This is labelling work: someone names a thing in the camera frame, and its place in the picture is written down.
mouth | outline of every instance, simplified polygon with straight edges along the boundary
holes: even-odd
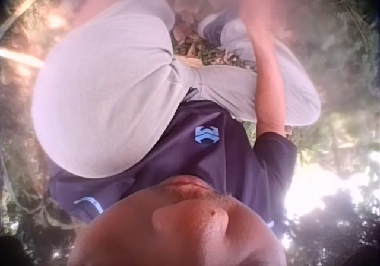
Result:
[[[212,188],[206,182],[190,175],[174,176],[169,178],[168,180],[165,180],[160,185],[173,187],[194,186],[206,190],[212,190]]]

shoe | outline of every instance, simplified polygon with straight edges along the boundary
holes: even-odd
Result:
[[[203,39],[214,45],[221,46],[220,38],[224,26],[237,18],[237,11],[232,9],[208,15],[199,22],[197,32]]]

t-shirt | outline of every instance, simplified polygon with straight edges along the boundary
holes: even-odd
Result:
[[[109,178],[87,179],[51,162],[49,187],[63,210],[90,222],[134,192],[175,175],[193,175],[230,193],[281,236],[296,157],[296,146],[273,132],[261,135],[252,150],[243,125],[227,110],[194,101],[179,106],[158,143],[134,167]]]

sleeve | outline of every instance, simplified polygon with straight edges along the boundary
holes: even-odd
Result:
[[[262,134],[254,145],[254,153],[266,173],[269,208],[275,221],[275,232],[283,232],[285,197],[292,183],[297,162],[297,147],[274,132]]]
[[[116,204],[122,190],[132,184],[131,178],[122,175],[104,179],[88,179],[75,176],[49,160],[47,168],[51,175],[50,195],[60,208],[85,223]]]

light gray pants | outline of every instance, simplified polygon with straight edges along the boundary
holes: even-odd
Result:
[[[75,29],[48,55],[34,89],[32,115],[48,156],[87,178],[112,176],[139,162],[156,144],[189,89],[232,116],[255,121],[257,75],[231,66],[190,68],[175,59],[165,0],[123,0]],[[241,21],[228,23],[223,46],[255,60]],[[314,123],[318,93],[279,42],[286,124]]]
[[[164,21],[169,33],[174,25],[174,13],[165,1],[139,0],[139,2],[146,5],[147,12],[152,17],[159,16]],[[151,28],[151,34],[157,33],[155,29]],[[232,21],[224,27],[221,43],[226,50],[247,61],[252,67],[255,65],[252,43],[241,20]],[[286,91],[286,124],[291,126],[313,124],[318,120],[321,112],[318,93],[294,54],[278,40],[275,40],[275,45]],[[164,44],[164,48],[166,53],[175,57],[170,41]],[[225,107],[236,118],[256,121],[256,73],[247,69],[219,65],[189,69],[184,68],[183,64],[176,59],[170,65],[177,70],[178,77],[183,78],[189,87],[199,90],[192,100],[211,100]]]

